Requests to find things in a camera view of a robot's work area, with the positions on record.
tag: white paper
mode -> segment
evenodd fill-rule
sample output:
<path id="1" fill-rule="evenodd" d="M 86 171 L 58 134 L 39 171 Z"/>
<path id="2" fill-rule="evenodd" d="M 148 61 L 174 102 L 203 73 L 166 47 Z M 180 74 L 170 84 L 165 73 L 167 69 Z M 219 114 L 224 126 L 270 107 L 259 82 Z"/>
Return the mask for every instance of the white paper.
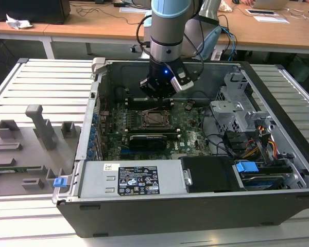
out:
<path id="1" fill-rule="evenodd" d="M 105 163 L 103 167 L 103 171 L 118 171 L 119 167 L 120 167 L 120 164 Z"/>
<path id="2" fill-rule="evenodd" d="M 20 28 L 28 28 L 28 27 L 33 27 L 29 21 L 27 20 L 23 20 L 23 21 L 19 21 L 19 20 L 15 20 L 14 18 L 9 17 L 9 15 L 6 15 L 7 20 L 6 23 L 8 24 L 8 26 L 10 26 L 11 28 L 14 29 L 20 29 Z"/>
<path id="3" fill-rule="evenodd" d="M 133 7 L 120 7 L 119 12 L 122 13 L 138 13 L 138 14 L 145 14 L 148 12 L 148 9 L 138 9 Z"/>
<path id="4" fill-rule="evenodd" d="M 269 16 L 254 16 L 254 18 L 258 22 L 274 22 L 274 23 L 289 23 L 286 19 L 284 18 L 275 18 L 275 17 L 269 17 Z"/>

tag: crumpled paper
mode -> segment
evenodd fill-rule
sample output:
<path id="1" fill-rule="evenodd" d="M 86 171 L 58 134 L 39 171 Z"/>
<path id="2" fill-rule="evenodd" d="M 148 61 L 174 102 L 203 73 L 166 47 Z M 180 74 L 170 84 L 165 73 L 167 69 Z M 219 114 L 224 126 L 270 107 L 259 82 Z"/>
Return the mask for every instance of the crumpled paper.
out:
<path id="1" fill-rule="evenodd" d="M 28 27 L 33 27 L 29 21 L 19 21 L 19 20 L 15 20 L 14 18 L 9 17 L 8 15 L 6 15 L 7 20 L 6 23 L 8 24 L 8 26 L 19 30 L 20 28 L 28 28 Z"/>
<path id="2" fill-rule="evenodd" d="M 225 0 L 221 1 L 220 7 L 218 8 L 219 11 L 223 12 L 232 12 L 232 8 L 226 3 Z"/>

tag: blue plastic latch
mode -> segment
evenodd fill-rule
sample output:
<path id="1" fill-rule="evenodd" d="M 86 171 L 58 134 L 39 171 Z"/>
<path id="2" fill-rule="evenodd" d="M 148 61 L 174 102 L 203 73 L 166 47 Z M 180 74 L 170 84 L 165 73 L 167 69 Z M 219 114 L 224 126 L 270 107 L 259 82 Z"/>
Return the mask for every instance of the blue plastic latch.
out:
<path id="1" fill-rule="evenodd" d="M 259 169 L 255 162 L 252 161 L 240 161 L 236 164 L 238 172 L 258 172 Z"/>
<path id="2" fill-rule="evenodd" d="M 67 178 L 55 178 L 54 188 L 66 188 L 67 187 Z"/>

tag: warning label sticker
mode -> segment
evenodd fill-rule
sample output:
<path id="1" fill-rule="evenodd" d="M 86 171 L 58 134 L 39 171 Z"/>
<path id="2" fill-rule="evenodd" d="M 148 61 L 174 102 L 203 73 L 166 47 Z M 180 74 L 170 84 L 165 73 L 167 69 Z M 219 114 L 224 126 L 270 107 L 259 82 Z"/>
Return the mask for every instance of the warning label sticker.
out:
<path id="1" fill-rule="evenodd" d="M 160 194 L 157 167 L 119 167 L 118 194 L 120 196 Z"/>

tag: green circuit board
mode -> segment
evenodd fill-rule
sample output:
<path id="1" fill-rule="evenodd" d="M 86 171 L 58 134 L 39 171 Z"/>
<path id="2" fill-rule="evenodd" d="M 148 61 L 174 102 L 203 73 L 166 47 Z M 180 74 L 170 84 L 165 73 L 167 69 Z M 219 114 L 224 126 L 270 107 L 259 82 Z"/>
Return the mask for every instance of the green circuit board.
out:
<path id="1" fill-rule="evenodd" d="M 166 114 L 165 128 L 180 129 L 178 139 L 168 139 L 164 151 L 157 152 L 135 152 L 128 147 L 128 136 L 126 128 L 142 129 L 142 110 L 127 110 L 123 105 L 115 105 L 110 109 L 110 114 L 106 118 L 105 127 L 102 128 L 107 146 L 104 159 L 116 160 L 176 160 L 181 156 L 202 156 L 210 155 L 210 148 L 205 143 L 204 134 L 199 127 L 202 119 L 201 108 L 191 107 L 188 111 L 185 106 L 187 101 L 176 101 L 171 110 L 163 111 Z M 157 123 L 152 118 L 158 115 L 158 111 L 149 111 L 149 124 Z"/>

